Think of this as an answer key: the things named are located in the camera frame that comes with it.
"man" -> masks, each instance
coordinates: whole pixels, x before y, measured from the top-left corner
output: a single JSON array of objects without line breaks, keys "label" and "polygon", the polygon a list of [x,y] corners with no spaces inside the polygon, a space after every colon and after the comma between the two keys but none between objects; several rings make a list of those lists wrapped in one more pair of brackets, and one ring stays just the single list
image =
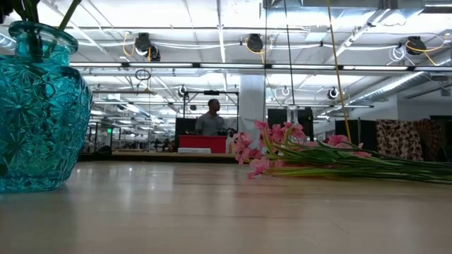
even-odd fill
[{"label": "man", "polygon": [[198,118],[196,132],[201,135],[215,135],[217,131],[225,128],[225,120],[218,116],[220,102],[211,99],[208,102],[209,111]]}]

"table surface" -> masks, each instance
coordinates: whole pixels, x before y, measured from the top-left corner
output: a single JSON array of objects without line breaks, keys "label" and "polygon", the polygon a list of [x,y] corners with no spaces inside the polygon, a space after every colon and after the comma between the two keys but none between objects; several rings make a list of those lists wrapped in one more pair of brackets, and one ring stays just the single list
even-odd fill
[{"label": "table surface", "polygon": [[452,186],[247,172],[81,162],[55,191],[0,194],[0,252],[451,252]]}]

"white pillar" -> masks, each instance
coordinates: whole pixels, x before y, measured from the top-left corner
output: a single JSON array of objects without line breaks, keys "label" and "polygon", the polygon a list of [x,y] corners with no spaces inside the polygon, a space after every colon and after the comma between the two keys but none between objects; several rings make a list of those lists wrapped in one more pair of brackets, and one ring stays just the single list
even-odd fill
[{"label": "white pillar", "polygon": [[239,132],[248,133],[254,140],[250,147],[258,147],[259,130],[254,120],[266,121],[265,90],[263,75],[241,75],[239,94]]}]

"ceiling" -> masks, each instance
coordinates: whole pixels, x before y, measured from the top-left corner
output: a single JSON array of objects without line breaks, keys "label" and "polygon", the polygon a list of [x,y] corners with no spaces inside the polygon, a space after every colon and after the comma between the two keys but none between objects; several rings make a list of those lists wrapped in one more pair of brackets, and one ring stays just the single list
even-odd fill
[{"label": "ceiling", "polygon": [[[69,0],[58,0],[52,3],[41,0],[38,8],[40,21],[58,26],[61,22],[61,15],[58,12],[65,13],[70,3]],[[66,29],[80,44],[78,52],[71,57],[71,61],[148,61],[147,58],[134,52],[131,44],[139,32],[149,32],[151,42],[160,51],[162,63],[261,64],[263,60],[261,55],[252,54],[242,44],[251,33],[258,33],[262,36],[264,43],[266,41],[268,44],[268,51],[264,58],[266,64],[288,64],[290,59],[292,64],[334,64],[334,61],[331,61],[333,59],[332,37],[328,31],[329,19],[325,6],[302,8],[290,5],[286,19],[285,12],[281,11],[281,8],[266,11],[261,8],[261,4],[262,0],[84,0],[76,9],[71,19],[72,23]],[[400,9],[393,13],[385,13],[384,18],[361,31],[360,28],[365,26],[368,19],[375,18],[373,16],[377,10],[371,6],[369,8],[351,7],[332,9],[333,33],[337,48],[340,49],[344,42],[355,35],[350,45],[338,51],[339,64],[424,65],[428,60],[424,54],[419,56],[406,54],[400,61],[394,61],[394,58],[391,60],[391,57],[397,54],[394,53],[393,48],[399,43],[404,44],[408,36],[421,37],[427,49],[442,46],[429,53],[430,57],[450,50],[450,44],[444,40],[451,32],[452,14],[420,14],[415,9],[414,11]],[[0,33],[7,35],[8,24],[15,20],[19,20],[19,17],[12,14],[0,27]],[[126,53],[133,53],[133,56],[127,56]],[[0,54],[13,54],[13,52],[0,47]],[[80,68],[80,70],[88,71],[86,68]],[[149,70],[154,73],[150,80],[139,81],[133,75],[124,75],[124,70],[117,68],[102,70],[94,68],[94,71],[114,73],[85,76],[95,92],[95,102],[99,102],[95,104],[95,110],[104,111],[109,115],[124,116],[124,112],[117,111],[113,104],[101,104],[110,95],[124,102],[141,102],[142,109],[153,116],[163,118],[175,117],[176,111],[164,104],[182,101],[177,94],[181,86],[190,91],[234,92],[239,91],[240,85],[243,85],[240,84],[240,76],[246,75],[240,71],[223,70],[203,73],[202,70],[196,69],[178,69],[180,74],[174,77],[170,75],[172,69],[154,68]],[[266,85],[270,89],[267,92],[268,103],[274,105],[291,103],[292,95],[283,94],[283,90],[290,88],[292,84],[290,72],[268,73],[267,78]],[[296,103],[338,103],[329,100],[326,92],[338,86],[334,72],[315,73],[315,75],[298,73],[292,78]],[[385,75],[372,73],[348,73],[340,76],[346,99],[385,79],[387,79]],[[157,92],[157,95],[144,93],[146,87]],[[191,102],[198,105],[206,104],[210,98],[197,95]],[[222,108],[221,113],[235,114],[237,108],[233,106],[234,102],[231,98],[224,95],[219,98],[223,104],[228,105]],[[153,105],[145,105],[145,102],[152,102]],[[179,105],[176,106],[177,109],[182,111]],[[203,113],[206,110],[199,106],[197,112]]]}]

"white ceiling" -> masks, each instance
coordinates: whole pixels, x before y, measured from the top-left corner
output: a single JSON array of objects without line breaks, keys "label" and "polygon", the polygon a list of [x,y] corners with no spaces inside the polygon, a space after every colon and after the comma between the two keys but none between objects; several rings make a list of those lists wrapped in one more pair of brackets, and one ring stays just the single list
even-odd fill
[{"label": "white ceiling", "polygon": [[[61,16],[52,9],[44,5],[41,0],[39,4],[40,21],[48,25],[57,26],[61,22]],[[72,0],[53,1],[58,9],[65,13]],[[249,36],[251,32],[259,32],[267,38],[277,38],[275,45],[284,47],[288,45],[287,34],[282,30],[274,31],[273,28],[285,29],[286,19],[284,16],[273,15],[267,20],[265,12],[262,11],[262,17],[259,18],[259,0],[222,0],[219,8],[221,20],[224,26],[224,43],[236,44],[240,40]],[[127,31],[133,34],[127,39],[131,42],[137,36],[139,31],[149,32],[152,42],[164,42],[172,44],[188,45],[219,45],[220,39],[218,30],[218,8],[217,0],[90,0],[82,1],[82,6],[76,9],[71,21],[84,31],[84,33],[99,44],[121,43],[124,41]],[[333,31],[336,44],[339,45],[346,40],[352,32],[365,24],[368,17],[374,11],[364,9],[345,9],[339,18],[333,21]],[[320,31],[320,34],[326,32],[328,24],[325,12],[301,14],[296,12],[289,13],[288,23],[290,28],[311,29],[310,35],[316,35],[314,32]],[[7,25],[15,20],[19,20],[16,14],[11,15],[5,24],[0,28],[0,32],[6,34]],[[234,30],[232,28],[265,28],[265,30]],[[438,38],[449,32],[452,25],[452,16],[446,14],[422,14],[413,16],[406,20],[406,23],[399,25],[379,23],[375,27],[369,28],[360,36],[352,47],[387,47],[397,45],[399,42],[406,41],[408,36],[420,36],[428,47],[434,48],[441,45],[442,41]],[[153,28],[175,28],[173,30],[162,30]],[[178,28],[210,28],[205,30],[180,30]],[[85,46],[89,44],[85,35],[80,34],[72,28],[66,30],[73,35],[81,44],[78,53],[71,58],[72,61],[125,61],[120,57],[126,56],[122,46],[106,47],[107,53],[101,52],[97,47]],[[331,44],[331,36],[325,34],[320,37],[325,44]],[[318,43],[307,41],[307,34],[299,32],[290,33],[290,46],[294,47],[301,44]],[[161,53],[161,62],[213,62],[221,63],[221,49],[219,47],[212,49],[174,49],[158,46]],[[435,56],[446,50],[450,46],[443,47],[430,55]],[[126,51],[131,52],[131,46],[126,46]],[[1,54],[11,54],[0,48]],[[293,64],[325,64],[325,60],[330,58],[333,50],[330,47],[313,47],[308,49],[277,50],[271,49],[267,52],[267,63],[286,64],[289,62],[291,54]],[[362,64],[362,65],[386,65],[391,62],[390,49],[355,51],[345,50],[339,57],[339,64]],[[425,55],[409,56],[415,63],[422,63],[427,60]],[[142,56],[136,53],[133,57],[127,57],[130,61],[143,61]],[[252,54],[244,45],[232,45],[225,47],[225,62],[227,63],[261,63],[261,56]],[[228,73],[226,79],[221,73],[209,73],[201,77],[161,77],[161,81],[168,86],[170,90],[177,93],[180,85],[185,85],[189,90],[224,90],[238,91],[239,83],[238,73]],[[347,91],[347,96],[354,94],[372,86],[383,80],[385,77],[342,75],[340,77],[343,88]],[[93,90],[130,90],[131,85],[123,76],[118,77],[93,77],[88,76],[86,81],[92,86]],[[134,86],[139,84],[139,80],[131,78]],[[279,102],[284,102],[288,97],[282,94],[285,86],[290,86],[290,74],[271,74],[268,75],[269,87],[275,93]],[[337,78],[335,75],[293,75],[295,90],[295,99],[299,103],[334,103],[329,102],[324,90],[337,87]],[[172,93],[169,93],[161,83],[151,79],[149,84],[152,90],[155,90],[159,96],[149,95],[131,95],[123,94],[121,98],[130,102],[164,102],[165,99],[174,101]],[[101,100],[102,95],[95,95],[95,100]],[[209,97],[197,96],[193,102],[205,103]],[[220,97],[220,101],[230,102],[225,96]],[[153,110],[155,114],[166,114],[168,108],[160,107]]]}]

